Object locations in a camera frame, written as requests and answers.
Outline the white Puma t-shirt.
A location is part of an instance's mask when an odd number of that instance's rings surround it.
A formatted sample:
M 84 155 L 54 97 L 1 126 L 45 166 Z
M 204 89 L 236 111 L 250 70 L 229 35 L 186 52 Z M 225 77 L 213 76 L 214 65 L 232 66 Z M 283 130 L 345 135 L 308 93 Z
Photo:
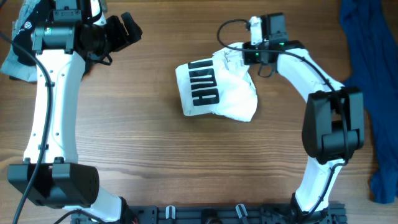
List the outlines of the white Puma t-shirt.
M 185 116 L 216 114 L 250 122 L 257 110 L 257 92 L 243 53 L 229 47 L 212 57 L 175 69 Z

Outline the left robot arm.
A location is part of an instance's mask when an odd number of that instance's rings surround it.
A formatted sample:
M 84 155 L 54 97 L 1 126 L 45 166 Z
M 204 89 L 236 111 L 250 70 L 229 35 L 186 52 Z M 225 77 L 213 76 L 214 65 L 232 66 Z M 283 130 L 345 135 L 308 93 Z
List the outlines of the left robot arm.
M 21 202 L 65 209 L 98 223 L 137 223 L 122 197 L 100 186 L 98 171 L 78 162 L 76 111 L 81 79 L 94 63 L 138 42 L 142 30 L 125 12 L 105 17 L 100 1 L 57 1 L 53 18 L 34 28 L 28 56 L 37 66 L 32 132 L 21 164 L 7 179 Z

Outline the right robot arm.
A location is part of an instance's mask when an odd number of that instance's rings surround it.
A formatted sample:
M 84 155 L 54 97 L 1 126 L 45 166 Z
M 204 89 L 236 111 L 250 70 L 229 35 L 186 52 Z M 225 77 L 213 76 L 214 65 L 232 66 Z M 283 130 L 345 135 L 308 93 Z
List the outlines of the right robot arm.
M 297 40 L 289 40 L 282 13 L 253 16 L 246 65 L 270 65 L 306 102 L 302 144 L 308 155 L 302 182 L 285 208 L 271 213 L 283 223 L 339 223 L 343 208 L 329 204 L 340 170 L 364 144 L 363 94 L 332 79 Z

